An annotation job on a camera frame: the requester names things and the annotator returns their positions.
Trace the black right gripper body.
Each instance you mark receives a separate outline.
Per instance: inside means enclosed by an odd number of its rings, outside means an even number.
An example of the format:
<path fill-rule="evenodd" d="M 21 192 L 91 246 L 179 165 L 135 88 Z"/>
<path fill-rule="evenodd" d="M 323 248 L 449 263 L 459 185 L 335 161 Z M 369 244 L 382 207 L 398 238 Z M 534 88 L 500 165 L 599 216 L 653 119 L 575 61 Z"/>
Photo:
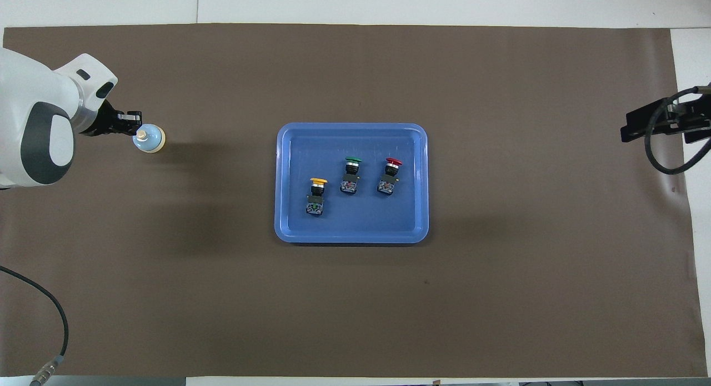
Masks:
<path fill-rule="evenodd" d="M 686 144 L 695 143 L 710 136 L 710 92 L 698 89 L 699 98 L 690 102 L 673 103 L 671 108 L 672 134 L 682 134 Z"/>

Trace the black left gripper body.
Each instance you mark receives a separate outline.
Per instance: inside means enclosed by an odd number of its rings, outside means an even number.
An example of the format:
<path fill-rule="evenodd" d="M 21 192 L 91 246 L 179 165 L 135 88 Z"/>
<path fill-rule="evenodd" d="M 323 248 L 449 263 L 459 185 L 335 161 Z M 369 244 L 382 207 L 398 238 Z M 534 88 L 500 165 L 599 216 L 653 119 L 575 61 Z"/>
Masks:
<path fill-rule="evenodd" d="M 121 134 L 119 133 L 119 126 L 126 124 L 122 115 L 125 115 L 124 111 L 116 110 L 109 100 L 104 100 L 97 111 L 96 118 L 86 130 L 82 131 L 82 134 L 89 137 L 104 134 Z"/>

